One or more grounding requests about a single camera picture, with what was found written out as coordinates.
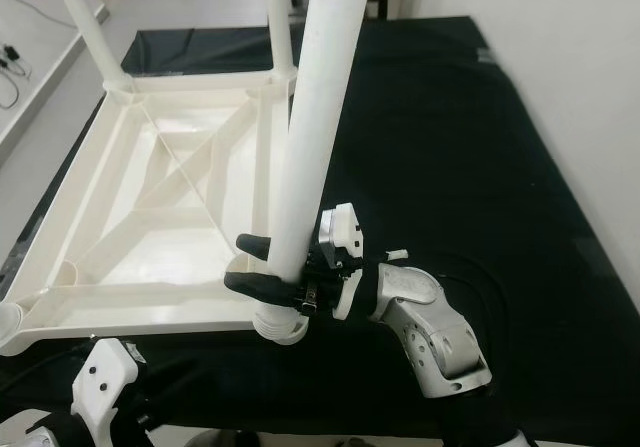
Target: white robot part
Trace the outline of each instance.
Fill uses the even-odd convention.
[[[496,447],[531,447],[531,444],[527,442],[524,434],[518,431],[518,435],[516,435],[513,439]]]
[[[380,264],[371,320],[396,333],[425,397],[455,395],[491,381],[473,329],[426,272]]]
[[[71,413],[82,417],[96,446],[112,447],[114,405],[124,387],[138,377],[134,355],[142,359],[118,339],[99,340],[73,381]]]
[[[29,432],[24,438],[0,447],[61,447],[55,438],[53,432],[45,427],[38,427]]]
[[[329,267],[338,269],[342,263],[336,260],[336,249],[344,248],[353,258],[362,258],[364,237],[352,204],[339,204],[335,209],[325,210],[320,217],[318,242]],[[344,320],[349,315],[358,284],[362,279],[362,269],[355,270],[342,286],[338,306],[333,309],[333,317]]]

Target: white wall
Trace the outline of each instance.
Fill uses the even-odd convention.
[[[640,307],[640,0],[413,0],[471,15]]]
[[[73,24],[63,0],[25,1],[56,19]],[[101,0],[87,1],[94,11],[102,6]],[[50,22],[15,0],[0,0],[0,43],[14,46],[33,69],[29,80],[12,76],[20,91],[19,101],[9,110],[0,109],[1,165],[28,122],[64,75],[68,65],[61,66],[61,62],[73,46],[81,45],[76,29]],[[73,55],[77,55],[80,49],[75,50],[69,55],[69,61],[75,58]],[[13,95],[13,88],[4,77],[0,77],[0,103],[8,103]],[[18,119],[22,119],[22,122],[17,124]]]

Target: table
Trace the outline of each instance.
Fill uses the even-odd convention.
[[[301,29],[292,27],[296,56]],[[139,32],[123,62],[134,75],[270,65],[264,28]],[[439,275],[533,437],[635,441],[640,317],[469,18],[363,25],[321,207],[347,201],[365,254],[407,248],[410,265]],[[437,436],[437,402],[421,397],[391,331],[365,320],[375,292],[365,272],[349,319],[314,318],[292,347],[254,332],[134,340],[152,366],[197,360],[194,383],[174,399],[177,424]],[[1,359],[0,380],[75,343]],[[79,367],[43,369],[0,414],[67,408]]]

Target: metal bracket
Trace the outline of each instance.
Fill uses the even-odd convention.
[[[342,269],[343,260],[337,255],[338,249],[351,259],[362,259],[364,252],[364,237],[355,210],[351,204],[339,204],[335,209],[325,210],[320,217],[318,244],[330,269]],[[353,298],[362,278],[362,268],[354,269],[343,277],[342,294],[333,317],[344,320],[349,315]]]
[[[304,293],[304,299],[300,307],[300,313],[302,315],[310,316],[316,313],[318,309],[318,288],[315,284],[309,283],[307,290]]]

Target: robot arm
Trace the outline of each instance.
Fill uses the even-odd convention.
[[[363,235],[351,204],[325,210],[320,220],[318,240],[312,245],[299,284],[282,282],[266,274],[227,273],[225,284],[231,290],[261,301],[293,307],[303,315],[329,310],[336,319],[345,319],[362,277]],[[243,235],[237,246],[262,260],[269,254],[269,239]],[[486,422],[487,430],[477,429],[475,415],[491,401],[485,402],[482,387],[491,382],[491,371],[478,345],[472,327],[447,302],[444,289],[428,273],[411,267],[397,267],[387,262],[407,257],[406,251],[388,252],[378,269],[377,304],[370,320],[389,326],[401,342],[411,363],[422,394],[447,402],[441,422],[448,430],[446,445],[463,445],[467,438],[458,431],[472,431],[473,444],[483,447],[528,447],[522,432],[502,409],[495,410],[497,422]],[[475,395],[471,411],[466,402]]]

